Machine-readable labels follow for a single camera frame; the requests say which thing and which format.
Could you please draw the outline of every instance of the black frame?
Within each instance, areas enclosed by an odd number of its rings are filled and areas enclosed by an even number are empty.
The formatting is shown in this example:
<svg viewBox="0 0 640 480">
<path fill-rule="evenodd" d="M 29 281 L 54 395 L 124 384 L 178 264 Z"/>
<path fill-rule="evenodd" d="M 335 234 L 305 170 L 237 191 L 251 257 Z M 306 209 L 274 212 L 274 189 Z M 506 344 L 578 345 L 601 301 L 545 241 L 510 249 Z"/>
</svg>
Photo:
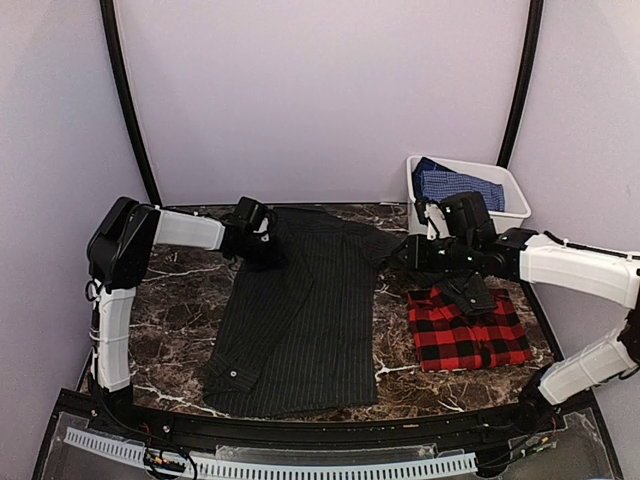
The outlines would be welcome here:
<svg viewBox="0 0 640 480">
<path fill-rule="evenodd" d="M 553 336 L 549 322 L 531 286 L 522 283 L 524 293 L 536 314 L 542 331 L 549 342 L 555 360 L 562 360 L 562 352 Z M 463 448 L 473 451 L 482 462 L 495 458 L 508 450 L 513 431 L 486 430 L 478 426 L 510 423 L 516 404 L 467 413 L 454 413 L 433 417 L 388 420 L 379 422 L 303 423 L 261 420 L 209 418 L 198 415 L 171 413 L 163 410 L 134 406 L 135 413 L 156 434 L 188 449 L 215 451 L 217 445 L 231 445 L 278 449 L 358 449 L 387 448 L 435 443 L 439 451 Z M 618 457 L 602 413 L 591 390 L 571 397 L 563 404 L 563 413 L 591 408 L 602 436 L 611 468 L 616 478 L 623 478 Z M 117 425 L 100 413 L 98 401 L 90 395 L 61 390 L 49 419 L 40 447 L 33 480 L 43 472 L 51 437 L 60 413 L 67 412 L 90 420 L 90 427 L 112 434 L 123 434 Z M 162 433 L 164 426 L 169 433 Z"/>
<path fill-rule="evenodd" d="M 111 60 L 111 68 L 113 70 L 113 78 L 115 80 L 118 97 L 120 99 L 120 107 L 124 116 L 129 132 L 129 140 L 136 157 L 140 176 L 144 183 L 149 201 L 155 205 L 162 206 L 160 192 L 156 179 L 153 175 L 149 156 L 142 139 L 140 124 L 133 104 L 131 96 L 131 88 L 127 78 L 127 72 L 122 55 L 122 45 L 118 34 L 118 22 L 115 15 L 114 0 L 100 0 L 100 8 L 102 10 L 102 21 L 104 24 L 104 33 L 107 40 L 107 48 L 109 50 L 109 58 Z M 538 34 L 540 32 L 540 22 L 542 20 L 542 6 L 544 0 L 530 0 L 529 17 L 527 20 L 527 30 L 525 33 L 524 46 L 522 49 L 522 58 L 520 60 L 520 68 L 518 70 L 518 79 L 513 94 L 509 119 L 507 121 L 502 147 L 497 159 L 497 165 L 507 168 L 513 147 L 515 145 L 518 129 L 520 128 L 520 120 L 524 111 L 524 105 L 531 80 L 531 72 L 533 69 L 533 60 L 535 58 L 536 46 L 538 44 Z"/>
</svg>

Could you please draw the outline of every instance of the black pole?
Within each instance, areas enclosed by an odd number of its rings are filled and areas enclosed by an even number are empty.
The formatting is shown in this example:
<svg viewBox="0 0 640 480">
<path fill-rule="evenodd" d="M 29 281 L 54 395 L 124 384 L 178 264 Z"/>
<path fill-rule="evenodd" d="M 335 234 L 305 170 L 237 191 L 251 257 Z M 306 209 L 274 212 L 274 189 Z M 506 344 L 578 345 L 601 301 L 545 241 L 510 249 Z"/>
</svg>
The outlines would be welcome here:
<svg viewBox="0 0 640 480">
<path fill-rule="evenodd" d="M 122 108 L 122 115 L 124 116 L 127 131 L 129 132 L 129 140 L 133 147 L 133 154 L 136 157 L 138 169 L 140 170 L 149 201 L 155 205 L 162 206 L 160 192 L 158 191 L 156 180 L 153 177 L 149 157 L 147 156 L 147 151 L 142 141 L 138 117 L 136 116 L 136 110 L 133 106 L 133 98 L 131 97 L 131 90 L 129 89 L 129 81 L 127 80 L 127 72 L 124 66 L 122 47 L 118 35 L 118 22 L 116 20 L 113 0 L 100 0 L 100 8 L 102 10 L 102 22 L 104 24 L 104 34 L 107 39 L 107 48 L 109 49 L 109 58 L 111 59 L 113 78 L 116 82 L 116 89 L 118 90 L 118 97 L 120 98 L 120 107 Z"/>
<path fill-rule="evenodd" d="M 498 155 L 497 165 L 507 168 L 513 147 L 518 136 L 520 128 L 520 120 L 524 104 L 527 99 L 527 90 L 531 81 L 531 71 L 533 70 L 533 60 L 536 56 L 536 47 L 538 46 L 538 34 L 540 33 L 540 22 L 542 20 L 542 6 L 544 0 L 531 0 L 529 3 L 529 18 L 527 19 L 527 31 L 524 37 L 524 46 L 522 47 L 522 58 L 520 59 L 520 69 L 518 70 L 518 80 L 516 88 L 513 92 L 513 101 L 511 102 L 511 111 L 509 112 L 509 120 L 507 128 L 502 139 L 502 147 Z"/>
</svg>

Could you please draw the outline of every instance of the white wall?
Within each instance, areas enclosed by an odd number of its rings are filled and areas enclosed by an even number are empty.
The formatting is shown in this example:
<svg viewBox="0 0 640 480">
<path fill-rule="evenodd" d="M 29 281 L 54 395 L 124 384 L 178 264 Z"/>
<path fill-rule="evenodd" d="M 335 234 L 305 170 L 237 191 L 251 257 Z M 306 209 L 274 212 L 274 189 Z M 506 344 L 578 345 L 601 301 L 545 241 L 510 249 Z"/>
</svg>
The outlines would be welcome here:
<svg viewBox="0 0 640 480">
<path fill-rule="evenodd" d="M 538 229 L 640 250 L 640 3 L 546 2 L 512 171 Z M 566 354 L 625 312 L 605 300 L 539 287 Z M 625 477 L 640 478 L 640 377 L 597 397 Z"/>
<path fill-rule="evenodd" d="M 0 2 L 0 476 L 31 477 L 88 351 L 86 244 L 145 199 L 97 1 Z"/>
<path fill-rule="evenodd" d="M 495 162 L 528 2 L 118 1 L 168 204 L 404 200 L 409 154 Z"/>
</svg>

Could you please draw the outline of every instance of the white bin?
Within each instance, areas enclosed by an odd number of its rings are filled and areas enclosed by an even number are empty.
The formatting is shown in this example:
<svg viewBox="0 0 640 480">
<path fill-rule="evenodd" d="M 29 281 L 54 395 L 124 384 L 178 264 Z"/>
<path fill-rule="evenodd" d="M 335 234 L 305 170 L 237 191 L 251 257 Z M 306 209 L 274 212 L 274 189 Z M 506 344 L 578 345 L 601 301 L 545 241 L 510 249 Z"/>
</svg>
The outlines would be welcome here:
<svg viewBox="0 0 640 480">
<path fill-rule="evenodd" d="M 516 179 L 506 168 L 495 165 L 484 165 L 481 163 L 461 162 L 458 160 L 447 160 L 445 158 L 431 157 L 429 155 L 412 155 L 407 158 L 407 185 L 409 187 L 409 205 L 407 206 L 409 214 L 409 233 L 422 233 L 428 235 L 429 238 L 435 238 L 436 233 L 433 227 L 422 225 L 418 221 L 418 214 L 414 207 L 416 196 L 413 192 L 412 174 L 422 157 L 426 156 L 442 166 L 450 168 L 454 172 L 473 175 L 483 180 L 489 180 L 498 183 L 504 188 L 505 210 L 504 212 L 489 212 L 496 231 L 502 233 L 510 228 L 519 227 L 525 218 L 531 216 L 531 208 L 527 200 L 522 194 L 522 190 L 518 186 Z M 428 215 L 440 231 L 440 236 L 448 236 L 447 224 L 444 216 L 437 207 L 429 207 Z"/>
</svg>

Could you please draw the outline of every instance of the white backdrop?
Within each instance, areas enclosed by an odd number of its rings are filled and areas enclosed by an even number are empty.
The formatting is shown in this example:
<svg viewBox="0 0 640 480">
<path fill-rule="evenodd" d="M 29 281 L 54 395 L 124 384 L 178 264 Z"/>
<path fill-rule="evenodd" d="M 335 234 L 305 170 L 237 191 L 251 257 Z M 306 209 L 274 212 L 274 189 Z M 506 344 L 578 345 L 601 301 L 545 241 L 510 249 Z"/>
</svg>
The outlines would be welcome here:
<svg viewBox="0 0 640 480">
<path fill-rule="evenodd" d="M 414 153 L 495 162 L 528 2 L 116 2 L 167 204 L 399 201 Z"/>
</svg>

